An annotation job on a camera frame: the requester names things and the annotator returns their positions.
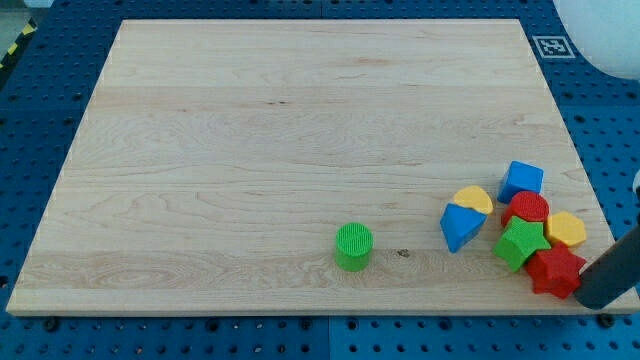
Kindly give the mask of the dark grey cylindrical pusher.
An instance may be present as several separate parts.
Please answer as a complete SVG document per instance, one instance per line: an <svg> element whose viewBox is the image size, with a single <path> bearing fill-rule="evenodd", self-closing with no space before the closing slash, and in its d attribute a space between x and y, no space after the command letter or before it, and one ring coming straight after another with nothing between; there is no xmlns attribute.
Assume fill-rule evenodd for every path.
<svg viewBox="0 0 640 360"><path fill-rule="evenodd" d="M574 292L584 307L600 310L639 282L639 226L618 239L580 275Z"/></svg>

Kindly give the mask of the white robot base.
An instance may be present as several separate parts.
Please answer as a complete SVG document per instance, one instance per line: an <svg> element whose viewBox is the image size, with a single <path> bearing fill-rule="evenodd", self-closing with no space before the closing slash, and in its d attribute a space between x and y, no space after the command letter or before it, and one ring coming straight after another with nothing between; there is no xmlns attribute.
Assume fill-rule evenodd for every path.
<svg viewBox="0 0 640 360"><path fill-rule="evenodd" d="M598 70L639 80L639 0L554 0L570 39Z"/></svg>

